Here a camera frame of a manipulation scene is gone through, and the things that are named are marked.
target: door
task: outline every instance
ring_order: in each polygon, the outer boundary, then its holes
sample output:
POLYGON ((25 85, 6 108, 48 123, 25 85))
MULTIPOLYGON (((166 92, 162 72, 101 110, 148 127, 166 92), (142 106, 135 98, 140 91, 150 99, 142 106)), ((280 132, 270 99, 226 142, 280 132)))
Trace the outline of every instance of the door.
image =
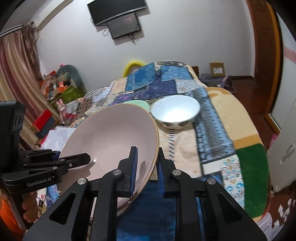
POLYGON ((265 0, 247 0, 252 16, 255 46, 256 66, 255 81, 268 94, 272 93, 274 81, 278 81, 280 54, 278 42, 280 28, 277 15, 265 0))
POLYGON ((269 152, 268 166, 274 192, 296 180, 296 97, 288 118, 269 152))

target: red-brown floor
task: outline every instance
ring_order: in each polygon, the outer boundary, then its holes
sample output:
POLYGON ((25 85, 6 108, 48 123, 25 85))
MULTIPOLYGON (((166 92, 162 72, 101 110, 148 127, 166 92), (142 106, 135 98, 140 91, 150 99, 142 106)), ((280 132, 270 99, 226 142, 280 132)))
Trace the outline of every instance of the red-brown floor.
POLYGON ((234 80, 235 97, 246 108, 267 150, 273 131, 263 119, 269 95, 252 80, 234 80))

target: yellow ring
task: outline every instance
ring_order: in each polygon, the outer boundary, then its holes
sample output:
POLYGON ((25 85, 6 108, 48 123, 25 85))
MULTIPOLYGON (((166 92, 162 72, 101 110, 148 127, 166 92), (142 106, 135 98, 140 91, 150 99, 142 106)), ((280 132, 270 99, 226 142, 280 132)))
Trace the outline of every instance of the yellow ring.
POLYGON ((134 65, 142 67, 142 66, 144 66, 146 64, 141 62, 141 61, 138 61, 138 60, 132 60, 132 61, 128 62, 128 64, 124 67, 124 71, 123 71, 123 74, 122 74, 123 78, 125 78, 125 77, 127 77, 129 75, 129 71, 131 70, 131 68, 134 65))

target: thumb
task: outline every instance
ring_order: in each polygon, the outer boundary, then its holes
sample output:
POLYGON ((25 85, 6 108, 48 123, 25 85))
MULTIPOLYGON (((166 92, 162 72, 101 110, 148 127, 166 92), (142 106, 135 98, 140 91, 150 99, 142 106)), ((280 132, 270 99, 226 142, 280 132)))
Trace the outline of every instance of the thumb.
POLYGON ((3 189, 0 189, 0 198, 2 198, 5 201, 8 201, 8 193, 3 189))

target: white cabinet door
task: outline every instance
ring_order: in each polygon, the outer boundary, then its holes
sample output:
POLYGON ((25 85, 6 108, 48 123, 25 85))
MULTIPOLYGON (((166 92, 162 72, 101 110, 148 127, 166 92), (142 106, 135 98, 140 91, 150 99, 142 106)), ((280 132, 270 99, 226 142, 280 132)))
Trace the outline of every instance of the white cabinet door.
POLYGON ((296 97, 270 149, 268 165, 274 192, 284 189, 296 179, 296 97))

